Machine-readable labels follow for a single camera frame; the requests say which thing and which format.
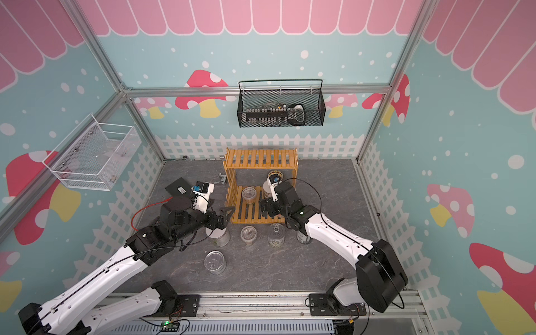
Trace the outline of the large white lid can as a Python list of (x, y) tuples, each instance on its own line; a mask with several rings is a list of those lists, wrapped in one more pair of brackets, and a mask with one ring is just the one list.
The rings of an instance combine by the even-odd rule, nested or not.
[(227, 228), (224, 229), (205, 229), (208, 240), (215, 245), (215, 247), (224, 247), (230, 241), (230, 231)]

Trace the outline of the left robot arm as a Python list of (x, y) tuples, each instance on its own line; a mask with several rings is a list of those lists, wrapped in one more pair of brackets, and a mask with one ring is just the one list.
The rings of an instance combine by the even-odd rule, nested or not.
[(26, 334), (102, 334), (143, 316), (171, 315), (180, 305), (176, 291), (159, 281), (136, 296), (99, 309), (98, 304), (130, 278), (181, 246), (201, 228), (223, 230), (234, 207), (219, 213), (195, 208), (185, 196), (163, 204), (160, 216), (130, 236), (100, 267), (44, 304), (30, 303), (19, 312)]

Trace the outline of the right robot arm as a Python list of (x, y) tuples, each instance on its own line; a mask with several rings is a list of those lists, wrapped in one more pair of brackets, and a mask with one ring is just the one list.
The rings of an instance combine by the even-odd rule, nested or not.
[(326, 292), (328, 308), (339, 314), (355, 304), (366, 304), (383, 313), (391, 305), (405, 308), (396, 298), (408, 284), (408, 277), (392, 245), (362, 238), (328, 219), (322, 210), (305, 205), (289, 181), (270, 183), (272, 198), (260, 201), (262, 212), (281, 215), (287, 228), (306, 240), (316, 240), (339, 254), (355, 268), (355, 277), (342, 278)]

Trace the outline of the short silver can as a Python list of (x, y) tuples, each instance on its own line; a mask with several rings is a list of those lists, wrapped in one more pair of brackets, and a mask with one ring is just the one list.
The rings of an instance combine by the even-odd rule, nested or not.
[(226, 270), (227, 262), (222, 252), (211, 251), (205, 257), (204, 266), (211, 274), (220, 275)]

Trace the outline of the tall silver green can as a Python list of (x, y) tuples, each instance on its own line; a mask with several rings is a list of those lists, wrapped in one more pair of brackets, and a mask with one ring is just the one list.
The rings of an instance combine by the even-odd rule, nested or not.
[(311, 243), (311, 237), (309, 237), (308, 235), (300, 232), (300, 231), (297, 231), (297, 241), (300, 243), (300, 244), (310, 244)]

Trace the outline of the clear plastic seed jar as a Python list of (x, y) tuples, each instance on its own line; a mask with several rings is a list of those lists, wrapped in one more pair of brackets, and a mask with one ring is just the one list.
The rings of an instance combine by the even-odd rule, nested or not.
[(253, 226), (245, 226), (240, 233), (241, 240), (247, 245), (252, 246), (258, 237), (258, 231)]

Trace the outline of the white lid can shelf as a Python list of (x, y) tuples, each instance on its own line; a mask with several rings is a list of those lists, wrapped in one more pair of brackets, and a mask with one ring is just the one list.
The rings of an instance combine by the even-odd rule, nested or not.
[(271, 198), (272, 197), (271, 184), (270, 184), (269, 180), (266, 180), (262, 185), (262, 196), (263, 196), (263, 198)]

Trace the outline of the green label pull-tab can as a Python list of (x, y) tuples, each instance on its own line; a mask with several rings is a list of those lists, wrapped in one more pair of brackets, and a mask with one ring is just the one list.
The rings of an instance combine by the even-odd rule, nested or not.
[(286, 237), (286, 228), (280, 223), (274, 223), (270, 226), (268, 240), (269, 245), (273, 248), (283, 246)]

